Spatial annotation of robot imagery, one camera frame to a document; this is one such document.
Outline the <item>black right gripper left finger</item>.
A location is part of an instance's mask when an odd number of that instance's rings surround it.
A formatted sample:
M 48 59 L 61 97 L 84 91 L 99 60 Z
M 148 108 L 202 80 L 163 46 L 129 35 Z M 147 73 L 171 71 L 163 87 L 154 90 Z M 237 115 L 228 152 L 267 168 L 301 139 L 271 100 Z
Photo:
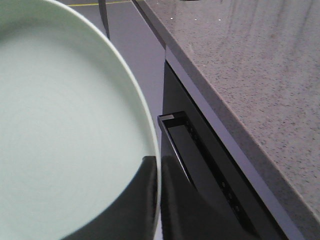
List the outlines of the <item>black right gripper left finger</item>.
M 158 169 L 145 156 L 125 190 L 100 215 L 65 240 L 152 240 L 157 223 Z

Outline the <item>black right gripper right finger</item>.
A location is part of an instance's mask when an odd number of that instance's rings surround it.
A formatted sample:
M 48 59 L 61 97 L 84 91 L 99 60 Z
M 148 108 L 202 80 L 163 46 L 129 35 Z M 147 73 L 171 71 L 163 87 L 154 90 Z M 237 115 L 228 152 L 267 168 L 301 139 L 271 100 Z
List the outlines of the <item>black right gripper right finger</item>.
M 175 158 L 161 159 L 164 240 L 251 240 L 252 235 L 212 208 L 187 180 Z

